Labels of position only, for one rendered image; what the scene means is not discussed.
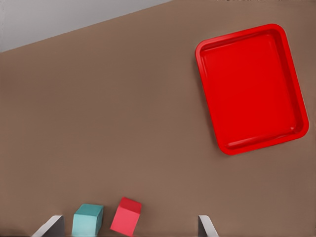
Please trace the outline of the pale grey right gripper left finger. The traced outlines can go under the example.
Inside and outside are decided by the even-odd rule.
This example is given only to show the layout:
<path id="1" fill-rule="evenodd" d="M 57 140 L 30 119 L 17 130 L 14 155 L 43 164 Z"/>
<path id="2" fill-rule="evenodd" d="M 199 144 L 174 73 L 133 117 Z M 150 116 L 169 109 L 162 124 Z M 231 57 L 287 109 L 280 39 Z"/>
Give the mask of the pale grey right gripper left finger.
<path id="1" fill-rule="evenodd" d="M 64 216 L 52 216 L 31 237 L 65 237 Z"/>

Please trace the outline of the teal cube block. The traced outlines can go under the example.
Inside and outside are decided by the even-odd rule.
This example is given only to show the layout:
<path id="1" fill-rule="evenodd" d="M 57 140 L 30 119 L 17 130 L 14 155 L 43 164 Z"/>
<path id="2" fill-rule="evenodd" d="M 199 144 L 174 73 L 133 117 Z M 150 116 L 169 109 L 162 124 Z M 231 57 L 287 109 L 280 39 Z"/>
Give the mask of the teal cube block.
<path id="1" fill-rule="evenodd" d="M 82 204 L 74 213 L 72 236 L 73 237 L 96 237 L 102 226 L 102 205 Z"/>

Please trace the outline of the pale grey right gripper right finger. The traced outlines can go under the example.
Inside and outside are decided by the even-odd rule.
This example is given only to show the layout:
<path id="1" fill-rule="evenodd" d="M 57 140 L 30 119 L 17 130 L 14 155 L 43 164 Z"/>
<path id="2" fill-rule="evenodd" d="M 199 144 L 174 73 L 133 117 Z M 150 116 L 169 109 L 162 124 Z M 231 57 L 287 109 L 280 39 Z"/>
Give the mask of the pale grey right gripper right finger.
<path id="1" fill-rule="evenodd" d="M 198 237 L 219 237 L 210 217 L 207 215 L 198 216 Z"/>

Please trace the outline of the red cube block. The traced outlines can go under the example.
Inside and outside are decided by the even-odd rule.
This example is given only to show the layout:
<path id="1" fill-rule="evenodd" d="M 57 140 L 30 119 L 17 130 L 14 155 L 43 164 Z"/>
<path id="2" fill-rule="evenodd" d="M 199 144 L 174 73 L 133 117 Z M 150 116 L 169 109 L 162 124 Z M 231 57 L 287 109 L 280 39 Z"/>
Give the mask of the red cube block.
<path id="1" fill-rule="evenodd" d="M 110 229 L 128 237 L 133 237 L 140 218 L 142 204 L 127 197 L 122 197 Z"/>

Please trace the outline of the red rectangular tray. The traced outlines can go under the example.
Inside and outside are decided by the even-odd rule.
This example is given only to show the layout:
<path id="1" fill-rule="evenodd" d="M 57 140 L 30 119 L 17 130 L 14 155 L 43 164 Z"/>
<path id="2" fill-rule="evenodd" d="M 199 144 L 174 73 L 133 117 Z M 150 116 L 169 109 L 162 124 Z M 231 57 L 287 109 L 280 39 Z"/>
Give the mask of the red rectangular tray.
<path id="1" fill-rule="evenodd" d="M 267 24 L 203 40 L 195 49 L 195 57 L 223 153 L 246 153 L 307 133 L 307 111 L 280 25 Z"/>

